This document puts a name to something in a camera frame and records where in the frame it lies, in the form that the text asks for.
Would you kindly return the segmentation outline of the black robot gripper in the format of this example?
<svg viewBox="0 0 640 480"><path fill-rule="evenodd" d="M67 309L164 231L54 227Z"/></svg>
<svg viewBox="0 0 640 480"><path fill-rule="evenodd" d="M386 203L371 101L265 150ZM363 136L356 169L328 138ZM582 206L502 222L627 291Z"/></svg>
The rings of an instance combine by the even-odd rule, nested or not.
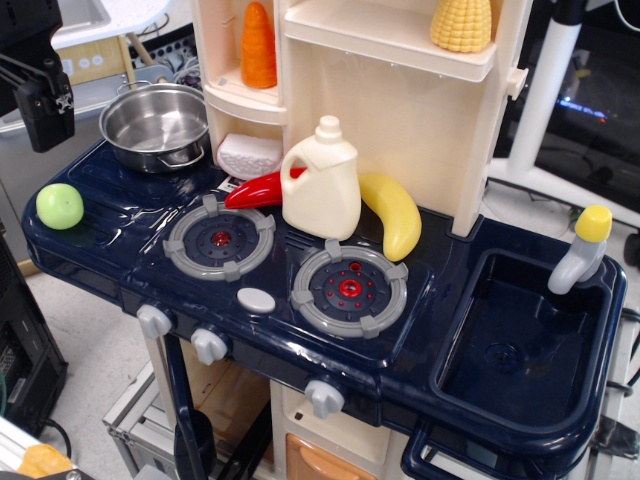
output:
<svg viewBox="0 0 640 480"><path fill-rule="evenodd" d="M72 87L52 46L61 27L56 1L1 3L1 114L19 111L37 153L75 133Z"/></svg>

